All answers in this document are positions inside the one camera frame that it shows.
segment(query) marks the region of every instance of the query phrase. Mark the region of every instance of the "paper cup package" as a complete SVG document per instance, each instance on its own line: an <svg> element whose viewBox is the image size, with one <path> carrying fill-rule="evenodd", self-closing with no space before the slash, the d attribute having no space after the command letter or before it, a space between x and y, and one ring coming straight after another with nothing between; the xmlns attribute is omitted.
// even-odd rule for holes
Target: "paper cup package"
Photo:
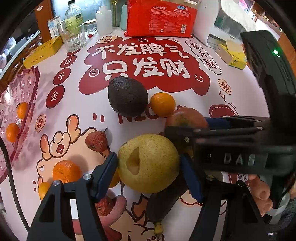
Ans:
<svg viewBox="0 0 296 241"><path fill-rule="evenodd" d="M160 0L129 0L127 37L191 37L197 9Z"/></svg>

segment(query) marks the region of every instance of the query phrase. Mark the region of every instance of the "avocado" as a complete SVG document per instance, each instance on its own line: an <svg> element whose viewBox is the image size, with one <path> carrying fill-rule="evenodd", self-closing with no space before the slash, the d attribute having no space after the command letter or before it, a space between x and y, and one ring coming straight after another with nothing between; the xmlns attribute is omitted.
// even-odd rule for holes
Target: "avocado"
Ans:
<svg viewBox="0 0 296 241"><path fill-rule="evenodd" d="M148 93L143 84L129 77L110 80L108 98L113 110L125 117L141 115L148 105Z"/></svg>

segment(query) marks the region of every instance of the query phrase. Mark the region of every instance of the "fruit tray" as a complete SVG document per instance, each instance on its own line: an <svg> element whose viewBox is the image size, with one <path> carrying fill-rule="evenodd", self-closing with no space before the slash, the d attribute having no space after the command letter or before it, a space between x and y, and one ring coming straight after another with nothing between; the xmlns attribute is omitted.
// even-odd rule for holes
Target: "fruit tray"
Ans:
<svg viewBox="0 0 296 241"><path fill-rule="evenodd" d="M38 67L24 69L21 74L18 74L14 80L8 84L7 90L0 96L0 136L7 148L11 166L13 166L14 162L17 160L29 132L29 125L32 121L35 107L34 100L36 98L39 76ZM22 102L28 103L28 110L23 120L17 116L16 109L17 105ZM6 128L13 122L19 126L20 131L17 136L17 141L11 143L6 139ZM6 164L3 151L0 150L0 183L3 182L6 176Z"/></svg>

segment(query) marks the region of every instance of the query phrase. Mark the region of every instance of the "pear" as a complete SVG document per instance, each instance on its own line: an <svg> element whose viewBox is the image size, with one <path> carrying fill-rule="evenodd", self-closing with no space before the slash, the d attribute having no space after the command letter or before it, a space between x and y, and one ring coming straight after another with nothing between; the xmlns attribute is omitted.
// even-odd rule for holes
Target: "pear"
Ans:
<svg viewBox="0 0 296 241"><path fill-rule="evenodd" d="M124 143L118 152L118 173L127 186L157 193L178 176L180 159L173 143L160 135L144 134Z"/></svg>

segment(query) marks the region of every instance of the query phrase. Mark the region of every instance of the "finger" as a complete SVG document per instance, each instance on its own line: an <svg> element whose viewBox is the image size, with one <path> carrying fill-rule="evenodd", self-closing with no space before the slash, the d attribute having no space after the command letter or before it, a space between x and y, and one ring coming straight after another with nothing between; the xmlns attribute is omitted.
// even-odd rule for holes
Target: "finger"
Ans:
<svg viewBox="0 0 296 241"><path fill-rule="evenodd" d="M255 174L249 174L248 175L248 179L249 180L253 180L253 179L255 179L257 177L257 175L255 175Z"/></svg>
<svg viewBox="0 0 296 241"><path fill-rule="evenodd" d="M294 175L295 175L295 174L293 174L293 175L290 177L290 179L289 179L289 181L288 181L288 185L290 185L290 184L294 181ZM291 198L291 199L296 197L296 182L295 182L294 185L291 187L289 193L290 193L290 198Z"/></svg>
<svg viewBox="0 0 296 241"><path fill-rule="evenodd" d="M253 197L254 201L260 211L261 216L264 216L264 214L272 209L272 200L267 199L267 200L261 200L257 197Z"/></svg>
<svg viewBox="0 0 296 241"><path fill-rule="evenodd" d="M256 177L250 182L251 194L261 200L267 200L270 195L270 187L259 177Z"/></svg>
<svg viewBox="0 0 296 241"><path fill-rule="evenodd" d="M296 183L294 183L294 185L292 186L290 192L290 198L293 199L296 197Z"/></svg>

